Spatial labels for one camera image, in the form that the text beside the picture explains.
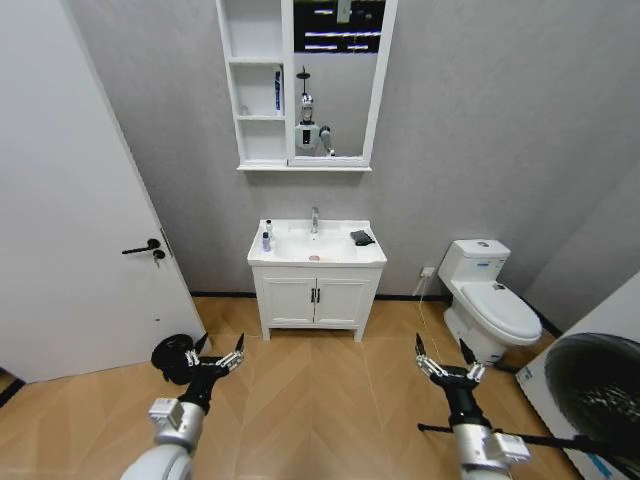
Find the vanity cabinet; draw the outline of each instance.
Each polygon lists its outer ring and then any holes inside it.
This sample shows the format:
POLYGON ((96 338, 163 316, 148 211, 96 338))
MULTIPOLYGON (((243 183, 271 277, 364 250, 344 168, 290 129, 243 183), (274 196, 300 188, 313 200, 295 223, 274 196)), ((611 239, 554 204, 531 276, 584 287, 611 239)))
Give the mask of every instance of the vanity cabinet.
POLYGON ((353 330, 362 340, 382 268, 254 267, 264 340, 271 328, 353 330))

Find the toilet tank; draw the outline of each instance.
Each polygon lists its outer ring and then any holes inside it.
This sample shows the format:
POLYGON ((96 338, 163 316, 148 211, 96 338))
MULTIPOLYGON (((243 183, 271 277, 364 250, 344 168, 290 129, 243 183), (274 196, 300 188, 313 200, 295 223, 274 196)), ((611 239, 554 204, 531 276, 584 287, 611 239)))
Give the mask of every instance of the toilet tank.
POLYGON ((452 280, 492 281, 510 254, 497 240, 456 240, 449 246, 438 276, 447 285, 452 280))

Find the white toilet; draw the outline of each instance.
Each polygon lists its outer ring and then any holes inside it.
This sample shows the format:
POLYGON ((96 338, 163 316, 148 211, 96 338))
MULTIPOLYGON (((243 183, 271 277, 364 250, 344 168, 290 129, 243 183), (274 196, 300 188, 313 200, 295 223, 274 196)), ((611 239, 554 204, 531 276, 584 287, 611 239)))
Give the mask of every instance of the white toilet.
POLYGON ((507 347, 531 345, 542 333, 535 312, 496 282, 510 253, 497 240, 456 240, 438 270, 453 294, 444 313, 447 327, 487 365, 500 360, 507 347))

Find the white sink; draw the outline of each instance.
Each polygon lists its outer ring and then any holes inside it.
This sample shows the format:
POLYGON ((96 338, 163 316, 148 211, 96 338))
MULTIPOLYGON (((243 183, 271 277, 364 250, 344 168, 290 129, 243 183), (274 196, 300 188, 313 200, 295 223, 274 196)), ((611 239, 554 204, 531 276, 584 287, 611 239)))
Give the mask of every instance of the white sink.
POLYGON ((260 220, 247 260, 251 266, 382 267, 387 263, 367 221, 320 220, 311 233, 311 220, 272 220, 271 251, 262 249, 266 220, 260 220), (349 235, 364 230, 375 241, 356 247, 349 235))

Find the wooden floor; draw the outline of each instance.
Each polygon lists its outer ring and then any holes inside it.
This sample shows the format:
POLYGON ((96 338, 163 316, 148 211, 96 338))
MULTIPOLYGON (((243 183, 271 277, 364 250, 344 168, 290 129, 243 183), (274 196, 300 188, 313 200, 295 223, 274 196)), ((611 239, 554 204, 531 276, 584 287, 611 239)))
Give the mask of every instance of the wooden floor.
MULTIPOLYGON (((419 421, 446 425, 448 410, 415 365, 416 331, 433 355, 415 302, 376 302, 357 344, 348 332, 292 330, 262 342, 255 300, 195 301, 216 352, 247 335, 245 362, 214 389, 196 479, 458 478, 452 436, 416 429, 419 421)), ((442 361, 462 364, 442 323, 444 305, 423 310, 442 361)), ((153 399, 182 390, 149 364, 27 385, 0 409, 0 478, 118 479, 153 446, 153 399)), ((476 392, 494 426, 547 433, 512 376, 490 371, 476 392)), ((578 478, 561 453, 531 451, 515 479, 578 478)))

